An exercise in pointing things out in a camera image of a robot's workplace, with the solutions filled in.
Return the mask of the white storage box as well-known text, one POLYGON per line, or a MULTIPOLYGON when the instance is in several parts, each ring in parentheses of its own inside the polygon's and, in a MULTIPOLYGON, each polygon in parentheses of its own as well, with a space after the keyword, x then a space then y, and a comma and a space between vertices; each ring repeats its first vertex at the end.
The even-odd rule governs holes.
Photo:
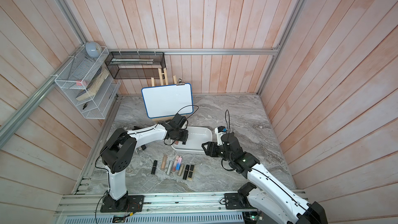
POLYGON ((212 141, 210 129, 204 127, 187 127, 188 139, 184 145, 182 142, 174 143, 172 148, 176 152, 204 155, 203 143, 212 141))

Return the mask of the gold black square lipstick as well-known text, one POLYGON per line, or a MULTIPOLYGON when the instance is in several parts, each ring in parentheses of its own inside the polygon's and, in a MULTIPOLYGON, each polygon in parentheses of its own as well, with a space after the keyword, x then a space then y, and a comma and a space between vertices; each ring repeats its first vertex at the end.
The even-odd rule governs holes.
POLYGON ((191 179, 192 179, 192 177, 193 177, 193 172, 194 172, 194 165, 192 164, 192 165, 189 166, 188 175, 187 175, 187 179, 188 179, 188 180, 191 180, 191 179))

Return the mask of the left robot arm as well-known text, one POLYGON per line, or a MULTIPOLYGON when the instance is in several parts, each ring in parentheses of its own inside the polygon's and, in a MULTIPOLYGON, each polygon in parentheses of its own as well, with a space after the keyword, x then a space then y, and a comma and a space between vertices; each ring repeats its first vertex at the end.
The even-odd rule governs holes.
POLYGON ((153 126, 125 130, 117 129, 105 143, 99 157, 108 173, 108 192, 102 198, 100 212, 128 212, 139 210, 140 205, 131 206, 130 197, 125 184, 125 170, 129 166, 136 148, 151 142, 170 139, 185 142, 188 139, 188 121, 183 115, 176 114, 171 120, 162 121, 153 126))

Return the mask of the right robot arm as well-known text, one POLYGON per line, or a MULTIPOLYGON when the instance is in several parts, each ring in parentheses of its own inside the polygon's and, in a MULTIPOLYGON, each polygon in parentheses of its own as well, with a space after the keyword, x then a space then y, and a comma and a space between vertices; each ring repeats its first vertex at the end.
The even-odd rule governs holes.
POLYGON ((227 161, 231 170, 249 180, 238 190, 244 207, 263 212, 278 224, 326 224, 324 208, 309 203, 287 188, 254 155, 243 151, 233 132, 218 134, 216 142, 202 144, 207 156, 227 161))

